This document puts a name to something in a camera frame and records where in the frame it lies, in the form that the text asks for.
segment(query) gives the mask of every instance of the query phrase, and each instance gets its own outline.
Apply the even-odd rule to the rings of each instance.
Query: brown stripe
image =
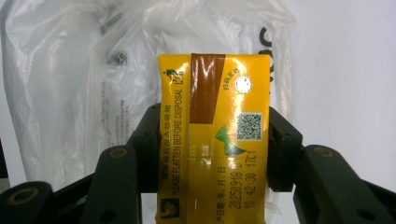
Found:
[[[225,54],[191,55],[190,123],[213,123]]]

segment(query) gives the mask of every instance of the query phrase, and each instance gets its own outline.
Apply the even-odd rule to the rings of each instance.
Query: green leaf graphic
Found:
[[[233,144],[230,137],[227,134],[226,125],[222,126],[218,133],[216,134],[216,138],[224,143],[224,154],[227,156],[235,156],[245,152],[244,149],[237,147]]]

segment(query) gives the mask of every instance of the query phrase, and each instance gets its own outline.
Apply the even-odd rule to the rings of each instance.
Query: white background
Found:
[[[304,144],[338,150],[361,178],[396,191],[396,2],[283,3],[297,20],[293,124]],[[2,78],[0,137],[11,185],[19,184],[25,177]],[[291,193],[278,206],[273,224],[298,223]]]

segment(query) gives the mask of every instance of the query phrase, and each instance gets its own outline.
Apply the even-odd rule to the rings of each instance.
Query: qr code on plastic bag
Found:
[[[236,115],[236,140],[262,140],[261,113],[240,113]]]

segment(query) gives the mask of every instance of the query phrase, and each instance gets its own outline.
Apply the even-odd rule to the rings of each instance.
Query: white plastic bag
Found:
[[[161,99],[161,53],[272,51],[272,106],[291,118],[292,15],[270,0],[16,0],[1,12],[4,83],[28,180],[94,171]],[[262,28],[268,31],[264,46]]]

